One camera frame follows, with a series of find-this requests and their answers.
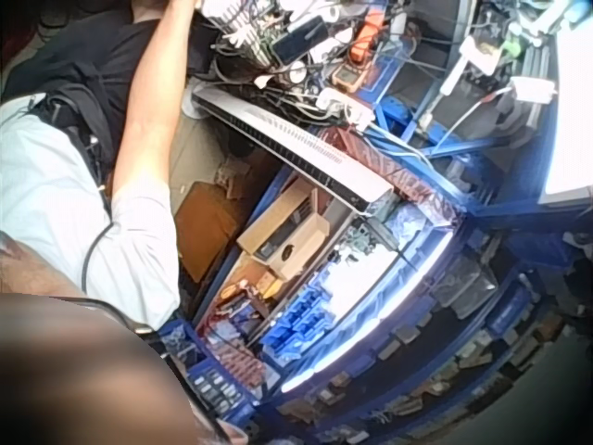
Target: white light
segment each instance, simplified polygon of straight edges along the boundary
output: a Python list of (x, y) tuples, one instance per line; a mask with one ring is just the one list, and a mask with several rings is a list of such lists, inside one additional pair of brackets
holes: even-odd
[(329, 354), (323, 357), (321, 360), (317, 362), (317, 364), (313, 367), (313, 371), (315, 373), (320, 373), (325, 368), (327, 368), (330, 364), (338, 360), (344, 354), (346, 354), (349, 350), (351, 350), (354, 345), (356, 345), (359, 341), (363, 338), (368, 336), (375, 327), (377, 327), (381, 323), (378, 318), (372, 318), (367, 323), (365, 323), (361, 329), (357, 331), (357, 333), (342, 343), (339, 347), (335, 350), (332, 350)]
[(414, 288), (422, 281), (424, 276), (432, 269), (440, 256), (443, 254), (452, 238), (453, 232), (447, 232), (443, 236), (443, 239), (439, 241), (435, 250), (433, 250), (430, 256), (426, 259), (418, 272), (416, 272), (414, 276), (408, 280), (408, 283), (406, 283), (406, 285), (404, 285), (396, 293), (396, 295), (391, 297), (391, 299), (384, 305), (384, 307), (379, 312), (378, 318), (372, 318), (369, 320), (356, 332), (356, 334), (354, 334), (354, 336), (346, 340), (336, 349), (332, 350), (329, 354), (311, 366), (307, 371), (304, 371), (302, 374), (299, 374), (291, 378), (288, 382), (284, 383), (281, 388), (282, 392), (288, 392), (296, 388), (301, 383), (313, 377), (314, 374), (323, 371), (325, 368), (330, 366), (349, 350), (351, 350), (357, 343), (368, 336), (386, 317), (391, 315), (391, 313), (408, 297), (411, 291), (414, 290)]
[(574, 30), (560, 30), (558, 47), (559, 98), (556, 140), (549, 166), (546, 194), (593, 185), (593, 150), (590, 143), (593, 113), (593, 17)]
[(443, 236), (443, 239), (440, 240), (438, 246), (436, 246), (435, 250), (430, 254), (430, 257), (428, 257), (423, 265), (420, 266), (418, 272), (416, 272), (414, 276), (397, 292), (397, 294), (391, 297), (381, 309), (379, 312), (379, 318), (381, 320), (384, 320), (391, 315), (391, 313), (408, 297), (411, 291), (420, 284), (424, 276), (433, 268), (437, 260), (443, 254), (452, 238), (453, 232), (447, 232), (445, 236)]
[(335, 316), (334, 323), (341, 320), (374, 286), (383, 272), (397, 257), (379, 245), (359, 261), (342, 261), (332, 269), (323, 282), (323, 288), (332, 296), (329, 311)]
[(309, 380), (313, 377), (314, 371), (313, 368), (309, 368), (302, 374), (297, 375), (296, 377), (291, 378), (286, 383), (284, 383), (281, 387), (282, 392), (288, 392), (299, 386), (301, 383)]

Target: vent grille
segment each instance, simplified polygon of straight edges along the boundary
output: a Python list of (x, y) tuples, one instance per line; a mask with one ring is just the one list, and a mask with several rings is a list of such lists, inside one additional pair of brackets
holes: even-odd
[(213, 115), (217, 116), (222, 121), (226, 121), (235, 129), (237, 129), (253, 141), (257, 142), (264, 148), (270, 150), (272, 153), (275, 153), (284, 161), (291, 163), (293, 166), (295, 166), (300, 171), (304, 172), (306, 175), (308, 175), (322, 187), (329, 190), (337, 197), (340, 197), (340, 199), (342, 199), (356, 211), (365, 212), (369, 208), (369, 205), (371, 203), (367, 202), (365, 199), (353, 192), (350, 188), (337, 182), (334, 178), (332, 178), (323, 170), (317, 168), (310, 162), (302, 159), (294, 151), (290, 150), (289, 148), (286, 148), (278, 141), (270, 138), (268, 135), (262, 133), (253, 126), (242, 121), (233, 114), (217, 107), (216, 105), (207, 101), (206, 99), (202, 99), (198, 96), (196, 100), (201, 106), (210, 111)]
[(272, 125), (274, 128), (286, 134), (287, 136), (293, 137), (298, 142), (305, 144), (310, 148), (313, 148), (315, 151), (326, 157), (331, 162), (337, 165), (342, 163), (342, 156), (344, 155), (340, 156), (340, 152), (335, 153), (335, 149), (332, 146), (321, 141), (320, 139), (306, 132), (305, 130), (295, 127), (294, 125), (287, 124), (288, 122), (282, 122), (278, 119), (271, 118), (270, 116), (260, 113), (257, 110), (250, 109), (248, 112), (256, 118), (262, 119), (269, 125)]

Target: blurred object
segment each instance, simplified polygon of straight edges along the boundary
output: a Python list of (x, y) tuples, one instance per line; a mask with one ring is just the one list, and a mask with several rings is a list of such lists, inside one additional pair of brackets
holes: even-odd
[(218, 420), (218, 423), (229, 437), (231, 445), (247, 445), (249, 443), (249, 437), (242, 429), (221, 419)]

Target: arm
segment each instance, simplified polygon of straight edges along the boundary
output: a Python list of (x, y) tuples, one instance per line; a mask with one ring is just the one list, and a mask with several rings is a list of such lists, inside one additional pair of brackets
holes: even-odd
[(180, 115), (188, 35), (196, 0), (170, 0), (132, 81), (113, 180), (113, 196), (138, 179), (169, 183), (171, 143)]

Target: orange device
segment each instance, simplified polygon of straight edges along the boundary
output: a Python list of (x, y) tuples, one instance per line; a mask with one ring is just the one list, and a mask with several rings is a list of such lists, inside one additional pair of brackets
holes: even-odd
[(371, 6), (364, 19), (364, 25), (350, 48), (350, 58), (353, 62), (362, 63), (369, 52), (372, 41), (381, 30), (385, 21), (385, 6)]

